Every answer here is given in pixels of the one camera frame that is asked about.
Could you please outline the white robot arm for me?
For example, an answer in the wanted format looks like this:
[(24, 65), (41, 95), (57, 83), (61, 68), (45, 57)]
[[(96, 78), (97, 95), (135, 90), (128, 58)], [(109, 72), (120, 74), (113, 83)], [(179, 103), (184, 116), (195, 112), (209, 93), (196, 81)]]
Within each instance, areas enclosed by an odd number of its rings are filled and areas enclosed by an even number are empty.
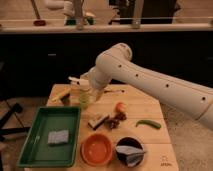
[(213, 88), (145, 69), (131, 59), (132, 50), (125, 43), (100, 53), (88, 72), (91, 87), (103, 90), (112, 79), (129, 84), (213, 131)]

